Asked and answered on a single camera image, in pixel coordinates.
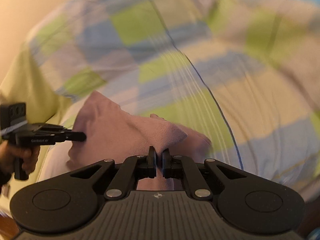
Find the person's left hand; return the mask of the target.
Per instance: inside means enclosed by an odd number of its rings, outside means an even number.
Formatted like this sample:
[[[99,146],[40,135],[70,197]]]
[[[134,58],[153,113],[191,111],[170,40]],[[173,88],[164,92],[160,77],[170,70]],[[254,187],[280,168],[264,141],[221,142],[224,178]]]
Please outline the person's left hand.
[[[40,154],[40,146],[32,148],[19,148],[7,141],[1,143],[1,172],[5,175],[14,173],[15,160],[22,159],[22,169],[26,174],[35,171]]]

